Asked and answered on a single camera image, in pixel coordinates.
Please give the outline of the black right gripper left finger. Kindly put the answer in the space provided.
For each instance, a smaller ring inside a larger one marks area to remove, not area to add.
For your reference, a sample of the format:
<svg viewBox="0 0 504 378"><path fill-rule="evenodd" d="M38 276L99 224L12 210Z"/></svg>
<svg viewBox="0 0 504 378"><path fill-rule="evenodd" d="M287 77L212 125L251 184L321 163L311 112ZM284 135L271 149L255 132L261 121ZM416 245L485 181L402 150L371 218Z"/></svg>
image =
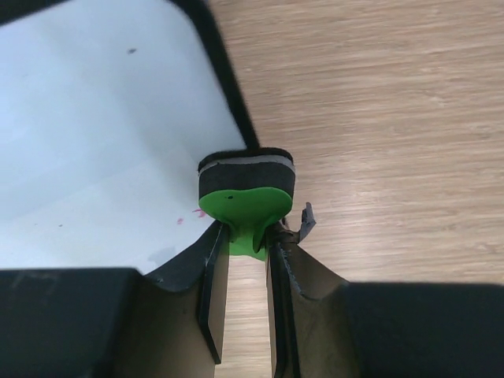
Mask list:
<svg viewBox="0 0 504 378"><path fill-rule="evenodd" d="M212 223L186 250L141 277L113 362L115 377L213 377L221 363L228 227Z"/></svg>

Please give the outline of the black framed whiteboard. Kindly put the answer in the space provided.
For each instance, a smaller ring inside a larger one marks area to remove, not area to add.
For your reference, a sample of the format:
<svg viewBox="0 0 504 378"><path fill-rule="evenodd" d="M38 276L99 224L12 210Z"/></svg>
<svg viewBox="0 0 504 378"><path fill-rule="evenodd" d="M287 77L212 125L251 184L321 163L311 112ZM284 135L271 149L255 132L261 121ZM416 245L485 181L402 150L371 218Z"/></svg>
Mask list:
<svg viewBox="0 0 504 378"><path fill-rule="evenodd" d="M150 272L210 225L198 164L256 146L201 1L1 4L1 266Z"/></svg>

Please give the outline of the green black eraser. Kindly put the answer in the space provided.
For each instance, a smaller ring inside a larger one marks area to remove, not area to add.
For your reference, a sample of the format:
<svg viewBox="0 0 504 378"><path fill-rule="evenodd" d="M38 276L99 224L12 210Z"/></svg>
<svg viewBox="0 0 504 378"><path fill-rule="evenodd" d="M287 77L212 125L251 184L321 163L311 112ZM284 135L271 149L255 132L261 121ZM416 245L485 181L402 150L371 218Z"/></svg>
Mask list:
<svg viewBox="0 0 504 378"><path fill-rule="evenodd" d="M199 209L229 227L233 256L266 260L266 230L290 213L294 192L294 159L280 148L220 151L198 165Z"/></svg>

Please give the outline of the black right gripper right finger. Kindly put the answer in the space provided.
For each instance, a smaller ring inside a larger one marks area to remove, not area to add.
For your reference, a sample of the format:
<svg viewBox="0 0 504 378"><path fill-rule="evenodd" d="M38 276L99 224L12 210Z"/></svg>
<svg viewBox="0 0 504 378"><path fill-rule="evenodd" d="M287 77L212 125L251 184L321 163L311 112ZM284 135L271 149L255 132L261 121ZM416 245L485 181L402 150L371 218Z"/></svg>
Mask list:
<svg viewBox="0 0 504 378"><path fill-rule="evenodd" d="M315 224L307 203L298 231L281 221L267 232L272 376L359 377L344 299L348 283L300 246Z"/></svg>

